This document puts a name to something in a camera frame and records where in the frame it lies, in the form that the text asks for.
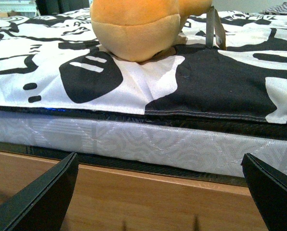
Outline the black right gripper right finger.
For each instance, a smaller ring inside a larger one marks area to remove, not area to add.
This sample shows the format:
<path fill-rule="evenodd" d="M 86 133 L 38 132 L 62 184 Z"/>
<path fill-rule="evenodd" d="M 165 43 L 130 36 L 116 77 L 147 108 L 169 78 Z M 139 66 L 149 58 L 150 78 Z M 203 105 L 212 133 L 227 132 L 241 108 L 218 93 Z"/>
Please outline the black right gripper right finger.
<path fill-rule="evenodd" d="M 250 194 L 270 231 L 287 231 L 287 175 L 254 155 L 241 163 Z"/>

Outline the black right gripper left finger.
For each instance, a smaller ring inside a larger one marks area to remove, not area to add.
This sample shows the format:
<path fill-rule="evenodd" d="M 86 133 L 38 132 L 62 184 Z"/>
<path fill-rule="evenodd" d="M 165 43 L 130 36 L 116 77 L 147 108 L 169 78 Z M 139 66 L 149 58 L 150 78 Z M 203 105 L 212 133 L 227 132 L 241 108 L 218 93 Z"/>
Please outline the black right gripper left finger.
<path fill-rule="evenodd" d="M 58 231 L 65 219 L 78 175 L 71 153 L 0 205 L 0 231 Z"/>

